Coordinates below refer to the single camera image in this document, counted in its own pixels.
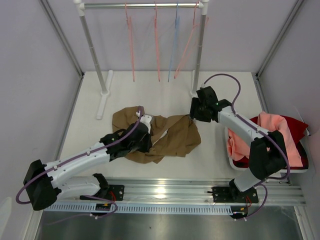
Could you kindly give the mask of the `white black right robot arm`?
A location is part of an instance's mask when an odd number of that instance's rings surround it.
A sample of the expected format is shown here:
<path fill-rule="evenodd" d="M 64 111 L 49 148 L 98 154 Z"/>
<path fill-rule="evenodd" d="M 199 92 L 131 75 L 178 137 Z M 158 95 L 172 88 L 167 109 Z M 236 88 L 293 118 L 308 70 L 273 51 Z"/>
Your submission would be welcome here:
<path fill-rule="evenodd" d="M 191 100 L 190 119 L 220 123 L 249 147 L 249 167 L 229 182 L 228 196 L 232 201 L 241 201 L 249 190 L 284 168 L 286 174 L 290 174 L 285 140 L 280 131 L 269 131 L 237 113 L 234 105 L 226 99 L 219 100 L 210 86 L 200 88 L 196 94 Z"/>

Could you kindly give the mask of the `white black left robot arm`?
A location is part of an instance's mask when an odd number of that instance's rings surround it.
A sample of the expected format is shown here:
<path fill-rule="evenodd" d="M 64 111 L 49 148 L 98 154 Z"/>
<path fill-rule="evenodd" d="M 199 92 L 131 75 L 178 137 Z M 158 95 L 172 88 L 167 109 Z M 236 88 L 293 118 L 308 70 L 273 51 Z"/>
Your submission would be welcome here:
<path fill-rule="evenodd" d="M 136 122 L 102 137 L 99 142 L 70 158 L 42 163 L 33 161 L 23 180 L 33 210 L 50 207 L 57 200 L 79 197 L 82 200 L 110 200 L 110 185 L 101 173 L 87 177 L 78 174 L 110 163 L 129 153 L 147 153 L 152 146 L 151 124 Z"/>

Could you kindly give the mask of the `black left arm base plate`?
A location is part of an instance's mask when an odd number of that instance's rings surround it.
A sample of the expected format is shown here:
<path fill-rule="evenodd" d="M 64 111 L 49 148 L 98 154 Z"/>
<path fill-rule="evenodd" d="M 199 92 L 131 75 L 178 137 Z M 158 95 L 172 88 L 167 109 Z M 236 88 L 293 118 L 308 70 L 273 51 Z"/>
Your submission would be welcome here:
<path fill-rule="evenodd" d="M 93 197 L 106 199 L 110 201 L 123 201 L 125 186 L 120 184 L 111 184 L 107 190 L 99 190 Z"/>

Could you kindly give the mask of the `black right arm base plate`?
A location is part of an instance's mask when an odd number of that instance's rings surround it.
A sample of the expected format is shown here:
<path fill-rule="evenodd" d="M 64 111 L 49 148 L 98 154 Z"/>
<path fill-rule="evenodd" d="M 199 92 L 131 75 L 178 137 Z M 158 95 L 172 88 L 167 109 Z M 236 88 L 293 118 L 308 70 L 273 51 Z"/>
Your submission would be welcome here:
<path fill-rule="evenodd" d="M 241 192 L 230 186 L 214 186 L 207 193 L 212 195 L 214 203 L 254 203 L 259 202 L 257 190 L 253 187 Z"/>

